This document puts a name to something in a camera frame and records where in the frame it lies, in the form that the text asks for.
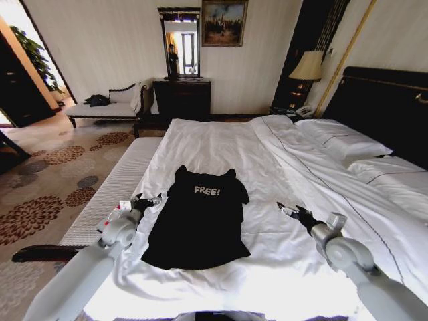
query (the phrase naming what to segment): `dark wooden headboard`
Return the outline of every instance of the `dark wooden headboard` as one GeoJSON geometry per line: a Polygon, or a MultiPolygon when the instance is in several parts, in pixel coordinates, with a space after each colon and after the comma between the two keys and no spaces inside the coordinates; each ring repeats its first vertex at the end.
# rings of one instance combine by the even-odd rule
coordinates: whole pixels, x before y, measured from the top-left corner
{"type": "Polygon", "coordinates": [[[347,67],[323,118],[428,169],[428,73],[347,67]]]}

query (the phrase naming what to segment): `wallpaper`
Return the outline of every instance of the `wallpaper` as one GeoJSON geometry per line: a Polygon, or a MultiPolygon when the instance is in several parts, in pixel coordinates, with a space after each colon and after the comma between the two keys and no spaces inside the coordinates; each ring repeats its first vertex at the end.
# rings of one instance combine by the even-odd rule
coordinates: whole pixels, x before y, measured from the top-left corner
{"type": "MultiPolygon", "coordinates": [[[[199,0],[25,0],[77,101],[167,75],[157,7],[199,0]]],[[[243,47],[201,48],[211,113],[267,113],[301,0],[249,0],[243,47]]]]}
{"type": "MultiPolygon", "coordinates": [[[[308,103],[316,107],[327,88],[370,0],[351,0],[330,45],[333,56],[322,64],[323,77],[312,86],[308,103]]],[[[426,0],[377,0],[361,33],[322,105],[337,89],[346,66],[428,72],[428,5],[426,0]]]]}

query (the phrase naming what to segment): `framed painting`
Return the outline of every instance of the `framed painting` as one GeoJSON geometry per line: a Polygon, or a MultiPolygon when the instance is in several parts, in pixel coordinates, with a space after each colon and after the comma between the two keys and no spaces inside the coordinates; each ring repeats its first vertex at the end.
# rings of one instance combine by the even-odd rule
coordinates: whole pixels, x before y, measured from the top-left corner
{"type": "Polygon", "coordinates": [[[248,0],[202,0],[202,46],[242,47],[248,0]]]}

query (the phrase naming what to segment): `patterned carpet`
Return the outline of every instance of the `patterned carpet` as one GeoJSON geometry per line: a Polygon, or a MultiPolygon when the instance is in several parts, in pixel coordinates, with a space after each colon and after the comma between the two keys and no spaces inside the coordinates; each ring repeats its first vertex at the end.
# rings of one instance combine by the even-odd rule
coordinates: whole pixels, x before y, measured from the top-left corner
{"type": "MultiPolygon", "coordinates": [[[[57,244],[134,140],[130,122],[76,122],[73,129],[60,112],[2,130],[32,157],[0,175],[0,320],[22,320],[60,267],[12,263],[12,255],[30,245],[57,244]]],[[[164,133],[144,130],[140,136],[164,133]]]]}

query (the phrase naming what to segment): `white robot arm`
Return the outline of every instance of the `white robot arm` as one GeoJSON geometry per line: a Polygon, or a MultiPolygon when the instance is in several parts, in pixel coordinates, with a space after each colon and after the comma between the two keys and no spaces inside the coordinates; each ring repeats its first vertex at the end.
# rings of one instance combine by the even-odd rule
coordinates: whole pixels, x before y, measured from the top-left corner
{"type": "Polygon", "coordinates": [[[358,296],[378,321],[428,320],[428,307],[406,286],[388,278],[376,266],[370,250],[343,237],[346,217],[332,213],[327,224],[298,206],[298,211],[277,202],[280,211],[297,219],[316,241],[317,250],[335,270],[342,270],[355,283],[358,296]]]}
{"type": "MultiPolygon", "coordinates": [[[[31,303],[24,321],[74,321],[114,267],[120,253],[130,246],[144,209],[160,198],[143,203],[112,221],[102,238],[80,251],[31,303]]],[[[278,203],[281,212],[297,219],[316,240],[316,247],[330,266],[343,270],[356,284],[362,303],[378,321],[425,321],[428,307],[403,284],[385,275],[362,243],[345,238],[340,230],[346,217],[333,213],[327,224],[312,213],[278,203]]]]}
{"type": "Polygon", "coordinates": [[[111,221],[97,243],[81,250],[39,292],[23,320],[74,321],[113,270],[116,258],[131,245],[145,208],[160,199],[140,199],[131,211],[111,221]]]}

